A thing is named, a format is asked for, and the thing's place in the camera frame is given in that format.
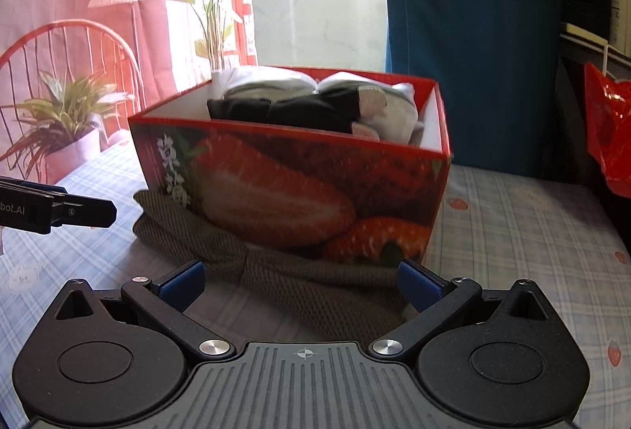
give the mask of red plastic bag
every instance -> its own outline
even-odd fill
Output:
[[[607,78],[585,65],[588,152],[614,194],[631,198],[631,81]]]

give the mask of cardboard box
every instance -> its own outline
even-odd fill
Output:
[[[298,69],[320,81],[337,70]],[[210,120],[209,82],[129,118],[147,186],[244,241],[311,259],[396,266],[422,260],[451,153],[434,80],[414,85],[420,146],[292,127]]]

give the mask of black cloth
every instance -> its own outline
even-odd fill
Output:
[[[359,90],[338,88],[283,101],[268,99],[209,99],[213,119],[267,123],[352,134],[360,114]]]

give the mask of blue gripper pad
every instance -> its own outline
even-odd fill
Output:
[[[399,263],[397,287],[408,302],[417,311],[423,311],[445,296],[445,285],[439,284],[422,273],[423,267],[412,267],[408,261]]]
[[[204,264],[197,262],[192,267],[161,284],[156,295],[177,311],[184,311],[197,299],[206,287]]]

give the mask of metal screw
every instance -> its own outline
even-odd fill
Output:
[[[200,351],[209,356],[220,356],[230,350],[230,344],[224,340],[206,340],[200,344]]]
[[[392,356],[401,352],[403,350],[403,345],[401,345],[401,342],[387,338],[385,340],[377,340],[373,343],[372,350],[377,354]]]

